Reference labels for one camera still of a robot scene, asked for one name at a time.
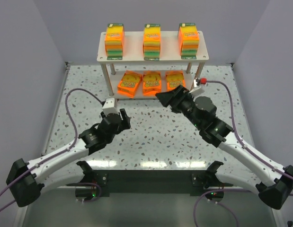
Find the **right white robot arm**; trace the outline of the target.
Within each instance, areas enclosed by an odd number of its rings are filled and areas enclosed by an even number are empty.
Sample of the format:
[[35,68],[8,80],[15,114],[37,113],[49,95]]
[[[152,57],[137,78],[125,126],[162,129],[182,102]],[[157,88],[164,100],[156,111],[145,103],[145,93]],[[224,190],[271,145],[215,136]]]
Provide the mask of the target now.
[[227,178],[218,175],[220,181],[248,189],[269,207],[279,210],[293,190],[293,166],[283,166],[264,156],[257,149],[240,138],[235,129],[216,116],[217,107],[206,96],[197,96],[197,89],[189,91],[183,86],[157,93],[156,97],[164,107],[183,114],[198,130],[203,140],[240,161],[257,177],[255,183],[248,183],[241,177]]

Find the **green orange sponge box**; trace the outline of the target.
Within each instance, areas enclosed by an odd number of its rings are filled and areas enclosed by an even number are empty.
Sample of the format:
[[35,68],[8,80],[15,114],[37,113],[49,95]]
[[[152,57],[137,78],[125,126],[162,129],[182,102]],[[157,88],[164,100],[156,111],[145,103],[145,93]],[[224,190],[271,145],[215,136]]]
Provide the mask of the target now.
[[124,49],[124,25],[111,23],[107,25],[105,35],[105,51],[107,57],[122,57]]

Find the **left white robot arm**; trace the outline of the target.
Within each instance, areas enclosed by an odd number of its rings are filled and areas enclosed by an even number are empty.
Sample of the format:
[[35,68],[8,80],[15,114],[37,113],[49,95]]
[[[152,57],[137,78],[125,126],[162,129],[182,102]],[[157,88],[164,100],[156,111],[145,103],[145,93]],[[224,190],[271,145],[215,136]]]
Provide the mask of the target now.
[[18,159],[12,164],[6,183],[19,207],[25,207],[40,197],[41,192],[49,186],[45,180],[51,174],[73,161],[104,149],[115,135],[131,127],[125,109],[109,114],[102,112],[101,116],[100,123],[76,134],[70,145],[28,162]]

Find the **orange box green end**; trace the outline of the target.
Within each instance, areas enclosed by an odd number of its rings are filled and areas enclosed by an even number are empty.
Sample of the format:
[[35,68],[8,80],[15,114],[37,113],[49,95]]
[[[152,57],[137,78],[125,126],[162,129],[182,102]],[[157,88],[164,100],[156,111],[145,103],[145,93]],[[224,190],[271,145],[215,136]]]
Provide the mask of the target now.
[[178,44],[182,59],[195,58],[199,47],[199,33],[195,23],[180,23]]

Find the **orange Scrub Daddy box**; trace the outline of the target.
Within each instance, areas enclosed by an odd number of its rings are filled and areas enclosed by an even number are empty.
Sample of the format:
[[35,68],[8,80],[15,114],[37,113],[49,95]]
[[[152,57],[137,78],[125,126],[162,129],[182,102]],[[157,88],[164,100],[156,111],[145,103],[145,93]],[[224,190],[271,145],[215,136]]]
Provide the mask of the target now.
[[117,86],[119,94],[134,98],[136,91],[142,82],[142,74],[127,70]]
[[184,73],[182,70],[172,70],[165,72],[167,91],[177,88],[179,85],[186,86]]

